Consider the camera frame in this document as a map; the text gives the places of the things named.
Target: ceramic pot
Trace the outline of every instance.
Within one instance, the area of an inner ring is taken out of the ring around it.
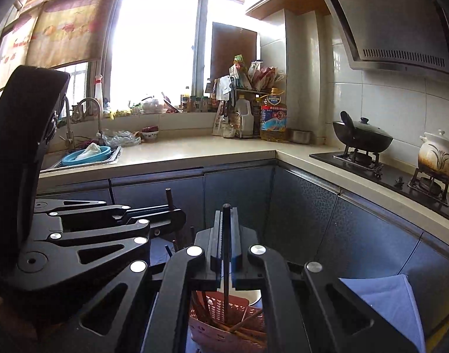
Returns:
[[[438,134],[424,133],[420,136],[424,144],[419,150],[419,170],[435,179],[449,183],[449,139],[444,136],[445,131]]]

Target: window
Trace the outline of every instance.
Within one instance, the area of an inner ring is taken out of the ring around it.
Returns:
[[[207,85],[207,79],[210,77],[211,69],[211,41],[212,41],[212,27],[214,22],[221,24],[233,25],[236,27],[253,30],[257,33],[263,25],[262,21],[246,16],[244,6],[233,0],[208,0],[207,12],[207,31],[205,38],[205,69],[204,69],[204,87]],[[257,59],[260,58],[260,38],[257,36]],[[232,65],[232,59],[229,60],[229,66]],[[244,60],[247,67],[249,63],[254,60]]]
[[[69,109],[71,109],[72,105],[76,105],[86,98],[87,68],[88,63],[82,62],[56,69],[67,72],[71,76],[69,79],[68,90],[66,91],[66,97],[69,101]],[[66,107],[63,107],[61,117],[66,117]]]
[[[150,95],[179,105],[192,86],[198,0],[122,0],[113,32],[110,104]]]

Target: kitchen counter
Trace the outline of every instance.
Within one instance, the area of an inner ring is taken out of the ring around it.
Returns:
[[[63,184],[277,158],[386,208],[449,245],[449,220],[390,189],[309,157],[312,153],[336,150],[330,146],[277,144],[211,135],[158,140],[153,144],[124,148],[115,164],[42,173],[37,190],[43,192]]]

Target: blue cloth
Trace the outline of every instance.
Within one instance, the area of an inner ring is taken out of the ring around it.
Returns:
[[[151,262],[151,265],[165,263],[169,260],[169,255],[167,254],[164,246],[168,246],[172,253],[174,253],[174,246],[171,242],[168,242],[167,240],[161,238],[151,239],[149,252],[149,260]]]
[[[426,352],[419,311],[406,275],[341,281],[411,340],[420,353]]]

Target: plastic jug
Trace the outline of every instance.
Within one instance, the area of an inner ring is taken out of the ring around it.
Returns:
[[[254,116],[251,112],[251,104],[244,95],[239,96],[235,110],[241,115],[242,135],[251,136],[254,129]]]

